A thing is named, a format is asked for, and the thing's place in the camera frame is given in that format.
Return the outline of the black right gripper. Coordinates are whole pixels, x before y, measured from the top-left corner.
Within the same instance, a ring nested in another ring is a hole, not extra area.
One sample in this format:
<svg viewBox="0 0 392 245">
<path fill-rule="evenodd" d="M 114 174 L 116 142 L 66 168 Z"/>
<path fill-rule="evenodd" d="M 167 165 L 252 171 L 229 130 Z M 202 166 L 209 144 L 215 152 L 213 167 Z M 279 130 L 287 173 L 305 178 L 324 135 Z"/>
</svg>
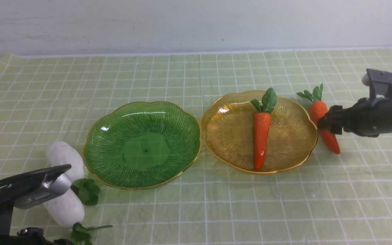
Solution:
<svg viewBox="0 0 392 245">
<path fill-rule="evenodd" d="M 361 137 L 392 133 L 392 99 L 361 98 L 348 108 L 334 105 L 318 120 L 317 128 L 339 135 L 351 132 Z"/>
</svg>

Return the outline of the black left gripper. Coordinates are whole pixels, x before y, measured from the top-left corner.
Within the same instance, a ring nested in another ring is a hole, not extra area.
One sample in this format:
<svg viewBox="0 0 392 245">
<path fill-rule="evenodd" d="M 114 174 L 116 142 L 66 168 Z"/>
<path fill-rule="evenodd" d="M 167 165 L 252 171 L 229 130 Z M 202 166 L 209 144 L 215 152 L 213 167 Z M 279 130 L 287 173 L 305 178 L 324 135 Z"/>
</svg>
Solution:
<svg viewBox="0 0 392 245">
<path fill-rule="evenodd" d="M 48 240 L 42 228 L 26 227 L 11 233 L 14 200 L 0 197 L 0 245 L 73 245 L 69 239 Z"/>
</svg>

